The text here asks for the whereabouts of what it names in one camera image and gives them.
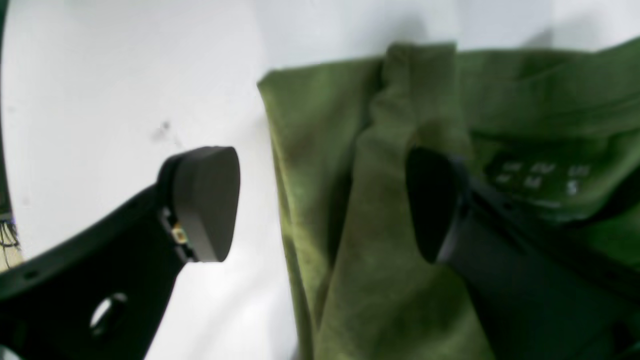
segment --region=wire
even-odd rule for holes
[[[15,233],[11,230],[10,226],[6,222],[0,222],[0,231],[4,233],[9,243],[2,242],[2,247],[17,247],[20,248],[20,243]]]
[[[13,221],[7,222],[7,227],[9,228],[9,231],[11,232],[11,235],[13,236],[13,240],[15,241],[16,245],[20,247],[20,241],[18,240],[18,232],[15,229],[15,222]]]
[[[0,241],[2,242],[2,252],[4,255],[4,263],[6,264],[6,268],[10,269],[11,265],[9,265],[9,257],[6,255],[6,247],[4,246],[4,232],[2,231],[0,231]]]

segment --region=olive green towel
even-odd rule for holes
[[[394,45],[268,74],[301,359],[493,358],[462,281],[419,256],[404,185],[414,145],[463,156],[567,236],[640,268],[638,64],[640,42],[597,54]]]

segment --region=white backdrop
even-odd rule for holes
[[[147,359],[292,359],[255,87],[268,69],[381,54],[395,40],[601,49],[640,35],[638,15],[636,0],[12,1],[1,117],[24,253],[116,208],[171,154],[233,145],[242,185],[231,253],[180,274]]]

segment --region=green cloth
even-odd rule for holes
[[[268,74],[300,358],[493,358],[461,279],[418,253],[404,185],[414,145],[464,157],[640,269],[638,63],[638,41],[596,54],[400,44]]]

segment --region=cloth fold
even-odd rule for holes
[[[417,250],[404,185],[416,145],[640,269],[638,60],[639,41],[594,54],[397,44],[268,74],[301,359],[493,358],[461,279]]]

